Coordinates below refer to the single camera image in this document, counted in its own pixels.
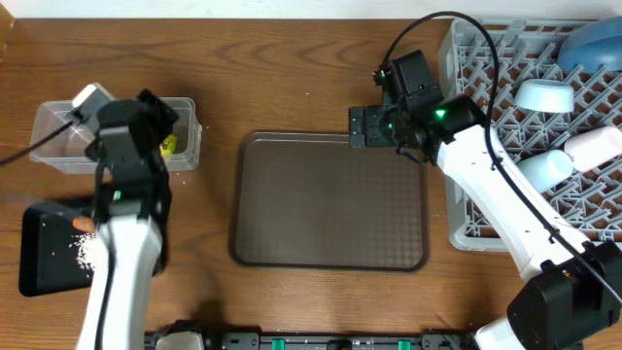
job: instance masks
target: clear plastic container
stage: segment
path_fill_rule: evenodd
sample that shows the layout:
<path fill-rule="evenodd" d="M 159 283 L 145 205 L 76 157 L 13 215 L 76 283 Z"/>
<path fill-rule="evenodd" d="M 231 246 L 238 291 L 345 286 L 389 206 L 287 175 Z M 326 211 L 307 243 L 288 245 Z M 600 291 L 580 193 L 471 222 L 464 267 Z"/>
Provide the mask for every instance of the clear plastic container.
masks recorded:
<path fill-rule="evenodd" d="M 179 114 L 173 125 L 177 146 L 173 155 L 164 157 L 168 171 L 193 170 L 198 166 L 203 127 L 196 118 L 194 101 L 185 97 L 164 97 L 166 104 Z M 30 144 L 41 140 L 63 124 L 71 111 L 71 101 L 45 102 L 39 107 Z M 32 161 L 44 162 L 65 174 L 92 174 L 95 162 L 85 156 L 93 135 L 82 126 L 72 126 L 30 154 Z"/>

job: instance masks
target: green led light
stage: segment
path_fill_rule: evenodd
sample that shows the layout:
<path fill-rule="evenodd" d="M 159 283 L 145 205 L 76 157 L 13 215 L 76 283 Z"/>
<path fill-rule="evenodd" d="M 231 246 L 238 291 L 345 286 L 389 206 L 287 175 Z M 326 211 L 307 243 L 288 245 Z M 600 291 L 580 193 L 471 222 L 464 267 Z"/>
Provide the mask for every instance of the green led light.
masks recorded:
<path fill-rule="evenodd" d="M 436 113 L 436 116 L 439 119 L 442 119 L 443 117 L 445 117 L 445 113 L 447 113 L 447 111 L 445 111 L 445 110 L 436 110 L 434 112 Z"/>

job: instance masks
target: plastic tray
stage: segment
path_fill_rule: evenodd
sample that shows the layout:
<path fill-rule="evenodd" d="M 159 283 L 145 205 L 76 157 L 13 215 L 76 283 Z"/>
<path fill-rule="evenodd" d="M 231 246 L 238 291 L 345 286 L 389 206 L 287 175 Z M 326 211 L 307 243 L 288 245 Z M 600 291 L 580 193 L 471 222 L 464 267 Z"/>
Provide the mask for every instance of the plastic tray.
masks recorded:
<path fill-rule="evenodd" d="M 252 133 L 240 146 L 229 252 L 249 266 L 422 268 L 426 166 L 349 135 Z"/>
<path fill-rule="evenodd" d="M 195 114 L 194 102 L 185 97 L 164 97 L 162 101 L 179 113 L 173 125 L 177 147 L 173 155 L 164 158 L 168 171 L 193 170 L 198 166 L 202 126 Z M 32 128 L 31 144 L 58 129 L 68 120 L 71 101 L 46 102 L 39 107 Z M 85 157 L 85 148 L 92 141 L 90 131 L 81 126 L 70 127 L 50 142 L 33 151 L 30 159 L 49 164 L 65 174 L 92 174 L 95 162 Z"/>
<path fill-rule="evenodd" d="M 483 20 L 500 56 L 501 76 L 494 121 L 514 161 L 556 149 L 573 135 L 605 126 L 622 127 L 622 74 L 606 67 L 596 74 L 582 67 L 563 72 L 555 58 L 573 30 L 587 21 Z M 439 78 L 445 97 L 465 93 L 487 109 L 493 77 L 490 50 L 481 33 L 457 19 L 439 49 Z M 530 78 L 574 87 L 575 112 L 546 114 L 513 106 L 520 83 Z M 622 157 L 544 193 L 551 205 L 595 242 L 622 233 Z M 506 251 L 486 218 L 463 190 L 446 178 L 447 218 L 452 244 L 461 250 Z"/>

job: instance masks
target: gray dish rack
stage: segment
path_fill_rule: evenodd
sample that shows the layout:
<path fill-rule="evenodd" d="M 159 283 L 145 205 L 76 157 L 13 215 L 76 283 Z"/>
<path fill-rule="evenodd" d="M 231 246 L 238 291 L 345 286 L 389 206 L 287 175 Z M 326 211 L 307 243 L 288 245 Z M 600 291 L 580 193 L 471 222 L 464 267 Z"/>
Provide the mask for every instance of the gray dish rack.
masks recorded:
<path fill-rule="evenodd" d="M 622 128 L 622 74 L 603 67 L 563 72 L 555 64 L 562 43 L 588 23 L 567 20 L 481 20 L 495 42 L 500 69 L 493 115 L 501 142 L 515 162 L 560 148 L 576 134 L 605 125 Z M 439 80 L 445 97 L 469 95 L 486 110 L 493 78 L 490 50 L 479 31 L 456 19 L 439 51 Z M 575 111 L 549 114 L 517 108 L 513 96 L 532 78 L 551 79 L 574 88 Z M 460 250 L 507 251 L 468 195 L 445 179 L 449 238 Z M 573 226 L 598 242 L 622 238 L 622 157 L 585 173 L 574 173 L 543 194 Z"/>

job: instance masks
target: wood grain surface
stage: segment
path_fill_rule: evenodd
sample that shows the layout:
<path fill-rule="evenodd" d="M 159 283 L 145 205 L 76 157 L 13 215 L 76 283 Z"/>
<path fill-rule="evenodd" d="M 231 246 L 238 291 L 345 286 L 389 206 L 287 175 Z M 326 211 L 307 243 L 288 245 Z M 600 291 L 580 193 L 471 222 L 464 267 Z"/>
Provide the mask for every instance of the wood grain surface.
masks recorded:
<path fill-rule="evenodd" d="M 415 274 L 236 265 L 226 241 L 240 140 L 254 130 L 347 132 L 348 107 L 378 103 L 371 71 L 408 21 L 19 20 L 0 67 L 0 157 L 30 141 L 38 106 L 99 82 L 116 96 L 141 88 L 196 102 L 200 164 L 174 173 L 170 264 L 153 283 L 147 327 L 195 318 L 217 329 L 266 332 L 474 331 L 501 316 L 522 286 L 508 254 L 453 249 L 445 190 L 430 168 L 432 257 Z M 436 52 L 439 20 L 396 54 Z M 63 175 L 24 158 L 2 168 L 0 348 L 71 349 L 88 290 L 22 297 L 17 290 L 21 215 L 42 198 L 91 193 L 87 175 Z M 616 326 L 586 341 L 622 347 Z"/>

